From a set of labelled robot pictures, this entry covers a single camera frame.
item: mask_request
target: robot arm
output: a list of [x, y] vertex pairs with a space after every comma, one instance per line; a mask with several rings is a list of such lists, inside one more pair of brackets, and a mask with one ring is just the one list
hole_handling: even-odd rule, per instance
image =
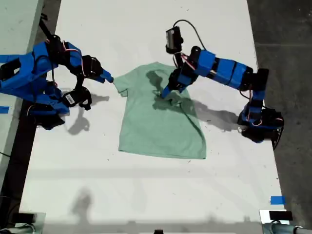
[[[69, 107], [79, 104], [85, 110], [91, 108], [91, 94], [82, 86], [85, 78], [100, 83], [111, 83], [113, 78], [96, 58], [83, 56], [73, 44], [51, 35], [42, 19], [39, 25], [47, 36], [46, 42], [37, 44], [26, 55], [0, 55], [0, 62], [5, 62], [0, 67], [0, 92], [32, 102], [27, 116], [34, 116], [45, 129], [52, 129], [64, 123], [59, 114], [69, 113]], [[64, 95], [54, 81], [58, 65], [66, 66], [77, 77], [74, 90]], [[42, 77], [49, 71], [53, 81]]]
[[269, 138], [275, 147], [283, 131], [284, 119], [281, 113], [262, 108], [269, 70], [258, 69], [254, 73], [251, 67], [233, 60], [217, 58], [215, 54], [198, 46], [194, 46], [187, 56], [181, 52], [183, 38], [179, 27], [174, 26], [166, 34], [166, 51], [174, 55], [177, 68], [171, 73], [161, 97], [165, 98], [172, 90], [183, 92], [198, 76], [210, 78], [240, 92], [249, 90], [249, 102], [237, 121], [238, 124], [247, 126], [242, 135], [255, 142]]

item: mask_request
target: blue painter's tape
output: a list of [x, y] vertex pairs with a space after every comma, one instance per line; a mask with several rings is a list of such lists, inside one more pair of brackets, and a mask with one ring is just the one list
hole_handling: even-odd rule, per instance
[[8, 106], [0, 106], [0, 114], [7, 114], [9, 113], [10, 107]]
[[271, 196], [271, 205], [284, 205], [284, 196]]

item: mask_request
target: gray floor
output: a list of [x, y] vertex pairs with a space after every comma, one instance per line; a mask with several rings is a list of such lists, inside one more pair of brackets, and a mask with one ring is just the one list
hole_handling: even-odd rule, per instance
[[258, 65], [270, 69], [266, 104], [285, 118], [275, 160], [286, 208], [312, 229], [312, 1], [248, 0]]

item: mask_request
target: white table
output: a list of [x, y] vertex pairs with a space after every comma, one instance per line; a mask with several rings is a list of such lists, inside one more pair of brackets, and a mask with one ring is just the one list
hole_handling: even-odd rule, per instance
[[[0, 55], [25, 54], [32, 50], [38, 29], [43, 0], [1, 0]], [[0, 152], [11, 154], [19, 124], [22, 100], [0, 94], [0, 106], [8, 106], [7, 114], [0, 114]], [[9, 158], [0, 154], [0, 191]]]
[[[257, 68], [246, 0], [62, 0], [56, 34], [117, 77], [172, 65], [165, 31], [178, 19], [218, 57]], [[199, 41], [179, 26], [189, 54]], [[64, 89], [76, 83], [64, 67], [55, 76]], [[112, 84], [84, 84], [100, 96], [92, 109], [72, 108], [64, 126], [36, 132], [20, 210], [46, 213], [45, 233], [260, 234], [259, 210], [283, 209], [270, 205], [281, 195], [271, 142], [255, 144], [229, 123], [247, 101], [238, 91], [207, 78], [188, 88], [209, 108], [199, 119], [211, 120], [200, 121], [207, 159], [188, 161], [119, 152], [126, 98]]]

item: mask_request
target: concrete floor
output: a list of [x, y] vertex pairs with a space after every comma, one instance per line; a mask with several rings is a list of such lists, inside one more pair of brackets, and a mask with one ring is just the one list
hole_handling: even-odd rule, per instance
[[[49, 17], [47, 26], [51, 32], [55, 31], [60, 1], [45, 0], [43, 13]], [[308, 140], [312, 132], [312, 122], [309, 121], [312, 119], [312, 86], [309, 85], [312, 74], [312, 1], [247, 1], [259, 67], [270, 69], [266, 104], [281, 111], [286, 121], [284, 134], [275, 151], [282, 194], [286, 197], [286, 208], [293, 212], [294, 224], [312, 229], [312, 147]], [[36, 43], [44, 39], [44, 34], [38, 30]], [[21, 134], [27, 131], [21, 126]], [[14, 157], [25, 161], [26, 146], [15, 144], [15, 149], [24, 150], [16, 150]], [[26, 150], [29, 154], [31, 145]], [[10, 165], [8, 169], [11, 173], [6, 176], [4, 195], [20, 199], [27, 168], [17, 176], [19, 169], [16, 167]], [[18, 202], [14, 200], [11, 206], [18, 209]]]

